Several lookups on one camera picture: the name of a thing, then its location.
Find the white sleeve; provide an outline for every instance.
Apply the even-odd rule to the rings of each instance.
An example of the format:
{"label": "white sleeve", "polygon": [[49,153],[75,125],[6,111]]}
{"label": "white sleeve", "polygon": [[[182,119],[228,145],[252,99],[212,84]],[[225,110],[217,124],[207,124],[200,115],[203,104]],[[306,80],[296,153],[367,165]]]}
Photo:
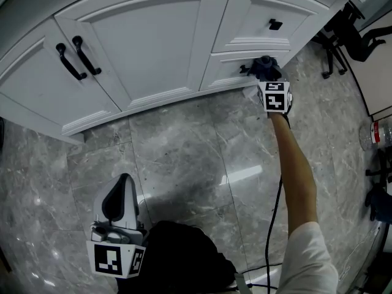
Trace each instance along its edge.
{"label": "white sleeve", "polygon": [[337,271],[325,246],[320,226],[305,223],[290,235],[277,294],[335,294]]}

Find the black cable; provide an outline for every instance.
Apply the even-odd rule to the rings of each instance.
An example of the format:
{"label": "black cable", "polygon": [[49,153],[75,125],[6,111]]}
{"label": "black cable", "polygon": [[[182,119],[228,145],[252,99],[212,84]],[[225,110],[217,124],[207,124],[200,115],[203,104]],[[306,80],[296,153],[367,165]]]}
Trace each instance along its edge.
{"label": "black cable", "polygon": [[277,190],[277,195],[276,195],[275,208],[274,208],[274,212],[272,214],[271,223],[269,224],[267,242],[265,243],[265,263],[266,263],[266,267],[267,267],[267,292],[268,292],[268,294],[271,293],[270,260],[268,258],[268,246],[270,245],[271,232],[272,232],[272,228],[274,227],[276,211],[277,211],[277,207],[279,205],[279,198],[281,197],[282,185],[283,185],[283,180],[282,180],[282,175],[281,175],[281,179],[279,180],[279,188]]}
{"label": "black cable", "polygon": [[263,285],[263,284],[252,284],[253,287],[267,287],[268,289],[277,290],[277,287],[273,287],[272,285]]}
{"label": "black cable", "polygon": [[[282,264],[282,263],[273,263],[272,265],[269,265],[269,266],[270,266],[270,267],[275,267],[275,266],[280,266],[281,264]],[[256,267],[256,268],[251,268],[251,269],[249,269],[249,270],[246,270],[246,271],[242,272],[241,274],[245,274],[245,273],[247,273],[247,272],[251,272],[251,271],[263,269],[263,268],[265,268],[265,267],[267,267],[267,265],[260,266],[260,267]]]}

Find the black knob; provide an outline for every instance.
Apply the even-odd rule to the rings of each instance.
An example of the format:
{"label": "black knob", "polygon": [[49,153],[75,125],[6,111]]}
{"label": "black knob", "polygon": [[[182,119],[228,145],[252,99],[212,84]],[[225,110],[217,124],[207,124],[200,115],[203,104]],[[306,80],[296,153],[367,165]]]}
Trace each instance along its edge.
{"label": "black knob", "polygon": [[269,26],[269,29],[272,30],[272,31],[278,31],[279,28],[281,28],[281,26],[283,24],[282,22],[276,21],[274,18],[270,19],[269,23],[271,24]]}
{"label": "black knob", "polygon": [[245,67],[244,65],[240,66],[239,68],[241,69],[239,72],[240,74],[246,73],[247,71],[249,71],[251,69],[250,67]]}

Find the black handle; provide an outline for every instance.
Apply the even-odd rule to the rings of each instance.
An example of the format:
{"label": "black handle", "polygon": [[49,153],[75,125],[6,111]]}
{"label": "black handle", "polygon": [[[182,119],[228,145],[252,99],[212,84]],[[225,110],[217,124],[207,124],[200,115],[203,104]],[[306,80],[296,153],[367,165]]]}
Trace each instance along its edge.
{"label": "black handle", "polygon": [[75,70],[75,68],[72,66],[72,64],[67,60],[67,58],[64,56],[64,53],[66,52],[66,46],[63,43],[58,43],[56,46],[57,51],[60,54],[60,60],[66,67],[66,69],[78,80],[82,80],[87,77],[86,73],[81,73],[79,74],[78,71]]}
{"label": "black handle", "polygon": [[79,58],[81,59],[82,63],[85,67],[89,70],[89,72],[93,75],[97,75],[101,73],[101,69],[97,67],[96,69],[92,66],[90,60],[86,57],[81,49],[81,44],[83,43],[83,39],[80,36],[75,36],[72,38],[73,44],[76,46],[76,52],[78,53]]}
{"label": "black handle", "polygon": [[281,26],[283,24],[282,22],[276,21],[274,18],[270,19],[269,23],[271,24],[269,26],[269,29],[272,30],[272,31],[278,31],[279,28],[281,28]]}
{"label": "black handle", "polygon": [[240,66],[239,67],[241,70],[240,70],[240,74],[242,74],[242,73],[246,73],[247,71],[249,71],[251,68],[250,67],[245,67],[245,66]]}

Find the white cabinet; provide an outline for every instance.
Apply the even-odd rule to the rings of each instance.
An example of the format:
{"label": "white cabinet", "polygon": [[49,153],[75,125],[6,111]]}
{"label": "white cabinet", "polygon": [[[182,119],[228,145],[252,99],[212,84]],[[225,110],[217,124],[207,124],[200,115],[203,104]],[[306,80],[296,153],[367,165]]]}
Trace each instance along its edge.
{"label": "white cabinet", "polygon": [[197,92],[227,0],[82,0],[56,14],[122,111]]}
{"label": "white cabinet", "polygon": [[[63,62],[56,47],[64,52]],[[119,112],[54,19],[40,24],[0,60],[0,94],[49,121],[48,127],[57,125],[63,135]]]}
{"label": "white cabinet", "polygon": [[228,0],[213,52],[290,50],[328,10],[315,0]]}
{"label": "white cabinet", "polygon": [[253,60],[261,56],[271,56],[278,62],[288,53],[287,50],[233,51],[212,53],[200,90],[214,89],[233,85],[256,85],[254,75],[247,76],[245,69],[252,66]]}

